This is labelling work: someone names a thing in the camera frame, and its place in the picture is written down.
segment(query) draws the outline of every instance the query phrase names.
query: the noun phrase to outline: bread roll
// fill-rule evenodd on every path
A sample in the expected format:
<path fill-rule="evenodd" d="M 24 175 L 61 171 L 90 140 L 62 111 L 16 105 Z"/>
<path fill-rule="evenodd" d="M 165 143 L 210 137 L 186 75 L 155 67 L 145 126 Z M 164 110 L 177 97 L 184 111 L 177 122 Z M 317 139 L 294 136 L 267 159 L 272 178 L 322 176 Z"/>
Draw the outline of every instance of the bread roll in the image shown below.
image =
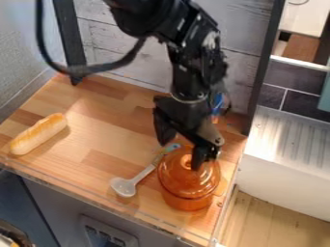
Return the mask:
<path fill-rule="evenodd" d="M 11 153 L 23 155 L 35 149 L 67 126 L 67 119 L 62 113 L 52 114 L 39 120 L 11 141 Z"/>

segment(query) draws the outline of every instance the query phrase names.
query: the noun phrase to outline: gray tile wall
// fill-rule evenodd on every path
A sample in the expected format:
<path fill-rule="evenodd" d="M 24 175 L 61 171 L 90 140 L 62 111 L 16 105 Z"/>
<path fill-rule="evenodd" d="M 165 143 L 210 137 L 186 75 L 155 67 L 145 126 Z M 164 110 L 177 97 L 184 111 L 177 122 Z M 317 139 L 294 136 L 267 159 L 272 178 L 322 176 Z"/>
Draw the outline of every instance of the gray tile wall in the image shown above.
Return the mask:
<path fill-rule="evenodd" d="M 330 112 L 317 109 L 326 72 L 271 60 L 259 105 L 330 123 Z"/>

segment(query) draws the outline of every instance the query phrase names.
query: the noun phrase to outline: wooden floor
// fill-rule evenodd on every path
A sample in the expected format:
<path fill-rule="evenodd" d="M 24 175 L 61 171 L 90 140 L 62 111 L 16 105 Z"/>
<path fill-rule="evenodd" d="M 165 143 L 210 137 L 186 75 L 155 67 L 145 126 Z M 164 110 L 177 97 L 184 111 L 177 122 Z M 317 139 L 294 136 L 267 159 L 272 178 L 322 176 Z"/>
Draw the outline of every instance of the wooden floor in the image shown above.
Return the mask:
<path fill-rule="evenodd" d="M 330 223 L 238 192 L 222 242 L 227 247 L 328 247 Z"/>

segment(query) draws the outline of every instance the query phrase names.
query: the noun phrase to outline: shelf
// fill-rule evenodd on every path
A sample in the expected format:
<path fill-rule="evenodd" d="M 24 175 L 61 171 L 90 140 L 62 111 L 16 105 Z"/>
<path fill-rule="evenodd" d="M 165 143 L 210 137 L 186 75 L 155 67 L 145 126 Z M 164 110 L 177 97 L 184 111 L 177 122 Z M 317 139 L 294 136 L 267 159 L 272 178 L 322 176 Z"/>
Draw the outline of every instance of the shelf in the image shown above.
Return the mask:
<path fill-rule="evenodd" d="M 0 163 L 88 204 L 206 246 L 219 231 L 219 216 L 233 187 L 246 139 L 238 132 L 242 118 L 230 115 L 218 125 L 227 141 L 220 158 L 223 182 L 209 208 L 196 212 L 170 208 L 162 199 L 156 173 L 139 183 L 135 197 L 124 200 L 109 188 L 109 180 L 134 177 L 159 149 L 152 125 L 156 94 L 103 77 L 73 87 L 58 75 L 0 125 Z M 68 129 L 24 156 L 9 154 L 8 144 L 14 136 L 55 112 L 66 115 Z M 176 142 L 186 141 L 178 138 Z"/>

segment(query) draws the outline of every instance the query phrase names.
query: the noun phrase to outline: plastic spoon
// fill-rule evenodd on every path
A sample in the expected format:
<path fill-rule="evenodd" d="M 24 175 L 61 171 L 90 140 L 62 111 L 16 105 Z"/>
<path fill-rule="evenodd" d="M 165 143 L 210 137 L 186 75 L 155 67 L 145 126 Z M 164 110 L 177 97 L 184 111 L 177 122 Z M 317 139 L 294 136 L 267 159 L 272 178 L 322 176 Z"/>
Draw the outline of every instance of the plastic spoon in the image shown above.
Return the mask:
<path fill-rule="evenodd" d="M 132 197 L 136 194 L 136 184 L 138 184 L 143 178 L 149 175 L 155 168 L 156 165 L 160 162 L 162 157 L 173 150 L 180 148 L 180 144 L 172 144 L 162 151 L 153 161 L 152 163 L 146 167 L 140 174 L 132 179 L 124 179 L 124 178 L 112 178 L 110 180 L 111 187 L 115 190 L 115 192 L 125 198 Z"/>

